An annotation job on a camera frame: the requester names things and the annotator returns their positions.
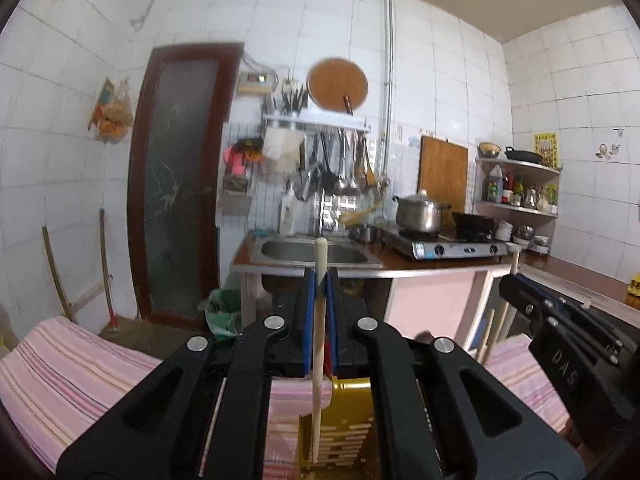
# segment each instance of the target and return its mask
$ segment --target wooden door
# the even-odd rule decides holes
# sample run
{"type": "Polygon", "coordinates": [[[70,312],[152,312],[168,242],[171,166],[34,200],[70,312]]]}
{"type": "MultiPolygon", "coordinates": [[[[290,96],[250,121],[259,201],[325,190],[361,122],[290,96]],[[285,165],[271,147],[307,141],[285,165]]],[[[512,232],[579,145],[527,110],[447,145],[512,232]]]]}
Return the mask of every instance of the wooden door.
{"type": "MultiPolygon", "coordinates": [[[[468,149],[446,140],[423,137],[420,143],[418,188],[425,189],[436,202],[451,204],[452,211],[465,211],[468,149]]],[[[446,226],[452,226],[449,212],[443,216],[446,226]]]]}
{"type": "Polygon", "coordinates": [[[153,50],[129,162],[127,227],[144,319],[204,326],[198,303],[218,284],[218,159],[242,44],[153,50]]]}

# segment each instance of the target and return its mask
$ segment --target frosted glass panel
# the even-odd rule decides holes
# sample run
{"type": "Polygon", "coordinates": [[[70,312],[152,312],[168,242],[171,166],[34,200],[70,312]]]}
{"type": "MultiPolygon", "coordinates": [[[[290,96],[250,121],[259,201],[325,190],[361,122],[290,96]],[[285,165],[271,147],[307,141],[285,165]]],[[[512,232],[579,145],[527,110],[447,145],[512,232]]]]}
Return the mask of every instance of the frosted glass panel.
{"type": "Polygon", "coordinates": [[[218,62],[162,67],[145,167],[146,267],[153,311],[195,319],[200,281],[200,157],[218,62]]]}

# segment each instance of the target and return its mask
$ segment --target stainless steel sink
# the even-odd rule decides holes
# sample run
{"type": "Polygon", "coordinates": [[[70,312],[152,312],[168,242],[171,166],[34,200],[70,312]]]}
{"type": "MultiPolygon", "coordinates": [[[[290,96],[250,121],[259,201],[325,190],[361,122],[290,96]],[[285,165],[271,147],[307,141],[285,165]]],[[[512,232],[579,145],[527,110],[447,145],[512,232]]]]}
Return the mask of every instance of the stainless steel sink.
{"type": "MultiPolygon", "coordinates": [[[[251,261],[254,264],[273,264],[292,267],[313,267],[315,257],[313,238],[285,238],[273,236],[256,240],[251,261]]],[[[382,264],[361,245],[347,239],[332,238],[328,243],[328,265],[350,269],[380,269],[382,264]]]]}

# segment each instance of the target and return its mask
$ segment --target yellow container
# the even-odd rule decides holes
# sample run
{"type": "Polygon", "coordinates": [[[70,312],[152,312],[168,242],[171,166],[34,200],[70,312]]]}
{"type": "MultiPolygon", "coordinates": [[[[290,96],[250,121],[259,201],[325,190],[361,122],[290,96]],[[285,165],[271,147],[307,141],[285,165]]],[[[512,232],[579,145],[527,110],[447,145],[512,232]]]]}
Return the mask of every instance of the yellow container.
{"type": "Polygon", "coordinates": [[[312,462],[311,415],[300,417],[298,465],[303,480],[377,479],[378,435],[369,379],[332,379],[331,404],[321,412],[320,451],[312,462]]]}

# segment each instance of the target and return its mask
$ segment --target soap dispenser bottle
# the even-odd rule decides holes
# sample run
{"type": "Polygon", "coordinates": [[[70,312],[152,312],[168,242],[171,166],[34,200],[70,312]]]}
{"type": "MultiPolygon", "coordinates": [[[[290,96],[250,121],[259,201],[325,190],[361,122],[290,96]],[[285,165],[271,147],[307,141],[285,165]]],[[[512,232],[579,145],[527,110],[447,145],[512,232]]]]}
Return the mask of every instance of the soap dispenser bottle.
{"type": "Polygon", "coordinates": [[[298,199],[293,191],[293,185],[289,183],[287,191],[280,202],[280,224],[278,233],[282,236],[296,234],[296,217],[298,216],[298,199]]]}

